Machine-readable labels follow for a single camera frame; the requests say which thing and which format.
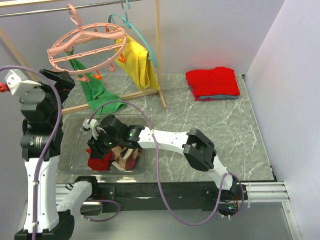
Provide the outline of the pink round clip hanger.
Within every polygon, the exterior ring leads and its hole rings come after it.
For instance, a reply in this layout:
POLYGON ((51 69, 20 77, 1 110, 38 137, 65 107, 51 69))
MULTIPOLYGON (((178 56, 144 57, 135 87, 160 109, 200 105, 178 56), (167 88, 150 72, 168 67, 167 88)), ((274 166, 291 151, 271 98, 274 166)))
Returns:
POLYGON ((124 28, 108 22, 83 25, 75 6, 69 3, 67 8, 75 29, 60 37, 47 50, 53 70, 68 72, 82 82, 89 81, 86 74, 98 79, 102 69, 114 72, 116 60, 126 60, 123 51, 128 35, 124 28))

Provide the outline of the beige purple striped sock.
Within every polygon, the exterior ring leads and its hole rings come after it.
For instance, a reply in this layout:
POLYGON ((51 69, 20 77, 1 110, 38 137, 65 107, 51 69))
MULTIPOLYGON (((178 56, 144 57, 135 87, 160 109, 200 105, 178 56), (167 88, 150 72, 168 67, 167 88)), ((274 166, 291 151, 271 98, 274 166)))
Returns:
POLYGON ((136 164, 136 157, 138 149, 116 146, 111 149, 114 160, 121 168, 131 169, 136 164))

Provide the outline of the brown striped sock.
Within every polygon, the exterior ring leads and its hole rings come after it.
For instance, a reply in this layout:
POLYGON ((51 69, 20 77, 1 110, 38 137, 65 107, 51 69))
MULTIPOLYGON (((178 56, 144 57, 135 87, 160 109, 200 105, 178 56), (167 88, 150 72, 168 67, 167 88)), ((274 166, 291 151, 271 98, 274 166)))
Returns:
POLYGON ((142 153, 143 153, 143 150, 142 150, 142 149, 138 149, 138 150, 137 150, 137 156, 136 156, 136 158, 135 158, 135 161, 136 161, 136 162, 141 159, 142 153))

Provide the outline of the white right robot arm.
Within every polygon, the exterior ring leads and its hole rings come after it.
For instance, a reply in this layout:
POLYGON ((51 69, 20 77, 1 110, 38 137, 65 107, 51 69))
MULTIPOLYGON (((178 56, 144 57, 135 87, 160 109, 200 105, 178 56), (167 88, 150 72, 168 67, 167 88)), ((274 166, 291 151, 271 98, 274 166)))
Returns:
POLYGON ((220 193, 221 201, 233 200, 237 180, 218 158, 214 143, 197 128, 185 132, 154 130, 150 126, 126 125, 114 115, 101 121, 85 119, 84 130, 91 131, 87 145, 90 160, 104 159, 114 148, 135 150, 165 150, 183 155, 189 165, 200 172, 209 172, 220 193))

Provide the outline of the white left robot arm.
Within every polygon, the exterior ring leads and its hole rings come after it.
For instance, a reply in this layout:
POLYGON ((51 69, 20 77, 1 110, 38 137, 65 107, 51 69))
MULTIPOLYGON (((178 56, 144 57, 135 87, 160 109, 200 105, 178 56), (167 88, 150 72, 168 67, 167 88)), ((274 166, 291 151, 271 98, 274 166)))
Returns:
POLYGON ((83 203, 100 195, 93 176, 78 177, 61 203, 56 202, 56 174, 61 155, 62 105, 75 87, 67 72, 46 69, 41 76, 52 85, 29 80, 19 69, 6 76, 9 91, 19 96, 23 136, 20 141, 27 172, 27 210, 17 240, 68 240, 83 203))

